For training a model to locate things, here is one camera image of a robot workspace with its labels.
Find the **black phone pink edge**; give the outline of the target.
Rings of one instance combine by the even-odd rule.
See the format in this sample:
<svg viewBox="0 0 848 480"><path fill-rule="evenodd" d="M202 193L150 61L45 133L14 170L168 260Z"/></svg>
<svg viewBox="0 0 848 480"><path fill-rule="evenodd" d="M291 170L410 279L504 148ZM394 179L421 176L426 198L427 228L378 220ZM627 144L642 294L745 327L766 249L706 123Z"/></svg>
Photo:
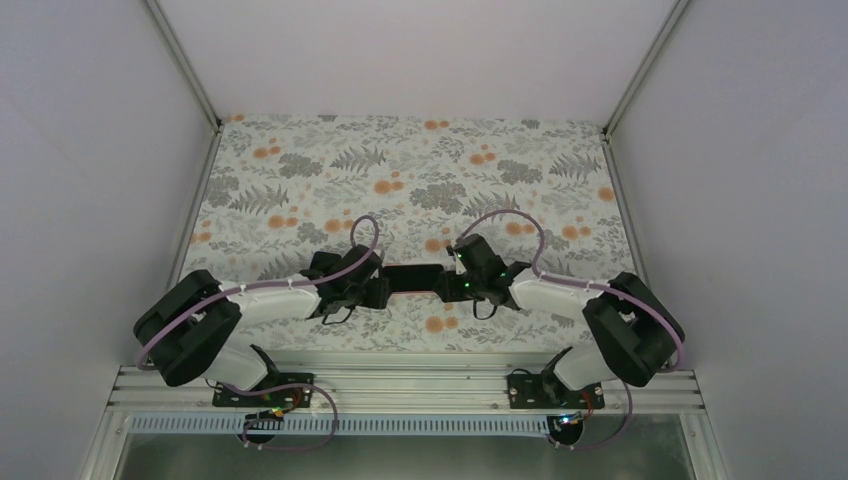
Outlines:
<svg viewBox="0 0 848 480"><path fill-rule="evenodd" d="M393 294L435 292L444 271L440 264L389 265L381 276L388 279Z"/></svg>

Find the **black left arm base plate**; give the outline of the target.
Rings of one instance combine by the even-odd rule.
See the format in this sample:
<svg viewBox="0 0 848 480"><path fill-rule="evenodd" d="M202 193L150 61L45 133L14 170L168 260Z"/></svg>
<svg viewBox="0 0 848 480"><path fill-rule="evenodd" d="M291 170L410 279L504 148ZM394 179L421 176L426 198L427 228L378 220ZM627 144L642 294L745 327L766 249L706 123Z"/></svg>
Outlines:
<svg viewBox="0 0 848 480"><path fill-rule="evenodd" d="M288 384L307 384L307 387L278 389L262 395L236 394L222 384L215 386L212 405L218 408L254 408L260 410L291 409L310 406L311 385L315 375L302 372L283 372L261 381L253 392L263 391Z"/></svg>

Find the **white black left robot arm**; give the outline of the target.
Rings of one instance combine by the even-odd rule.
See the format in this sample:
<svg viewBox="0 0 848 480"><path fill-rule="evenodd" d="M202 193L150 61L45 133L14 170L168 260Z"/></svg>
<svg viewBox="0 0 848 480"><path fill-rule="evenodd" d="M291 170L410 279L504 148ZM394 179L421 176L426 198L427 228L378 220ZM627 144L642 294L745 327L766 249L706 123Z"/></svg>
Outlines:
<svg viewBox="0 0 848 480"><path fill-rule="evenodd" d="M318 252L309 269L283 280L236 284L192 272L136 321L137 363L172 387L203 378L266 404L278 377L268 356L236 330L283 318L324 320L365 306L367 284L381 265L373 249L357 245L344 256Z"/></svg>

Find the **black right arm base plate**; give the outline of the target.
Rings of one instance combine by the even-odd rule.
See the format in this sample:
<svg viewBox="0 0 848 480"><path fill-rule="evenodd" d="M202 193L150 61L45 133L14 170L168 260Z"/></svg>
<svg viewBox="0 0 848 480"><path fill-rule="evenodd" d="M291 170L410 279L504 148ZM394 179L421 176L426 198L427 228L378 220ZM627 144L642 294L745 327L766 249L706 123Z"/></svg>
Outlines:
<svg viewBox="0 0 848 480"><path fill-rule="evenodd" d="M594 410L605 407L600 383L589 384L581 390L568 389L554 374L556 363L572 347L554 356L538 373L524 368L514 369L507 377L507 394L511 409L571 409Z"/></svg>

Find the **pink phone case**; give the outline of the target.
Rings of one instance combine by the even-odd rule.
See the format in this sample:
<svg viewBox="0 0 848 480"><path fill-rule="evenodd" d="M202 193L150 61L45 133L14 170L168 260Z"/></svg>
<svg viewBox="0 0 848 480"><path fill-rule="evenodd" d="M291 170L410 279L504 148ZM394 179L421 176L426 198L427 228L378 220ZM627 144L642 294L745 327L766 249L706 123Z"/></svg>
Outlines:
<svg viewBox="0 0 848 480"><path fill-rule="evenodd" d="M438 294L436 292L434 292L433 290L408 290L408 291L407 290L393 290L391 295L392 296L398 296L398 295L429 295L429 296L436 295L436 296L438 296Z"/></svg>

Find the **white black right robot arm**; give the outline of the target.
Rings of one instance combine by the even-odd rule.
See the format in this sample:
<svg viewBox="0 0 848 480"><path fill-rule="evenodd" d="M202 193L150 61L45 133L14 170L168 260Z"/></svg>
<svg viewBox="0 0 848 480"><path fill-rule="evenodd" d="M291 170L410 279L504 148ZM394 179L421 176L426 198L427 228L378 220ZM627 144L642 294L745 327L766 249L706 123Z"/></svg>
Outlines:
<svg viewBox="0 0 848 480"><path fill-rule="evenodd" d="M543 370L541 391L552 406L567 406L599 382L644 387L682 356L682 328L634 274L608 282L544 274L528 262L506 264L478 234L459 239L448 253L456 267L439 278L445 300L541 311L587 325L592 344L564 348Z"/></svg>

